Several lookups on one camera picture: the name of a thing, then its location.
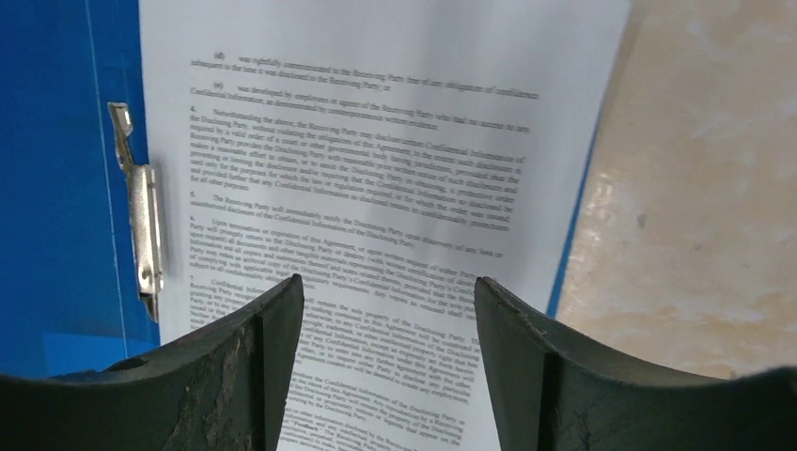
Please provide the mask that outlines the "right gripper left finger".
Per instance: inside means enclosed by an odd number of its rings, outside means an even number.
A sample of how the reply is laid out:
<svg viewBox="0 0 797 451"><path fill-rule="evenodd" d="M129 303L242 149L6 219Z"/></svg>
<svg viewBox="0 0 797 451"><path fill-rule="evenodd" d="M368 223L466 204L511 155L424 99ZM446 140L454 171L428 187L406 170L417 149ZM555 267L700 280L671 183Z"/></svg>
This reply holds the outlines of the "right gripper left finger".
<svg viewBox="0 0 797 451"><path fill-rule="evenodd" d="M5 450L274 450L305 304L294 275L103 371L1 379Z"/></svg>

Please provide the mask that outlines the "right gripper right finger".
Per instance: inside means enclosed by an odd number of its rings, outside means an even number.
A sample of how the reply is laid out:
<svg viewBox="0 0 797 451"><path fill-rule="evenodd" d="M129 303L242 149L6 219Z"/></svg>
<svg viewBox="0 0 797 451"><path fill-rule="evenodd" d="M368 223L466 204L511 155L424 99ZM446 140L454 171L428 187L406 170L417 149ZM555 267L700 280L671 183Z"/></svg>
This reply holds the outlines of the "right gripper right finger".
<svg viewBox="0 0 797 451"><path fill-rule="evenodd" d="M796 371L722 380L608 347L488 277L477 334L504 450L792 450Z"/></svg>

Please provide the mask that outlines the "white printed paper stack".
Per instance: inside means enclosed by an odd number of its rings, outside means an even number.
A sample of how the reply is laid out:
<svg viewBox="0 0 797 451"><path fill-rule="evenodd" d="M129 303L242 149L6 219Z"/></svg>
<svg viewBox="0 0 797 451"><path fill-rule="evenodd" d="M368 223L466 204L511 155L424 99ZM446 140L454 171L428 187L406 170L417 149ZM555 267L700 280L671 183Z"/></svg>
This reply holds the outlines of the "white printed paper stack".
<svg viewBox="0 0 797 451"><path fill-rule="evenodd" d="M283 450L495 450L474 286L551 299L628 1L143 1L169 342L300 274Z"/></svg>

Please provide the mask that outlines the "blue file folder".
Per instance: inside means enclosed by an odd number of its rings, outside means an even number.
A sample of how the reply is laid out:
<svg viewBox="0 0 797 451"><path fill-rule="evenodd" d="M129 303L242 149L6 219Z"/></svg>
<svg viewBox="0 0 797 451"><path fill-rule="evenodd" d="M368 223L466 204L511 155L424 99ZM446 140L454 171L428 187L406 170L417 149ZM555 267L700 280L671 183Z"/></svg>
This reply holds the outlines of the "blue file folder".
<svg viewBox="0 0 797 451"><path fill-rule="evenodd" d="M163 342L138 297L127 185L107 104L148 155L139 5L1 5L1 368L102 369Z"/></svg>

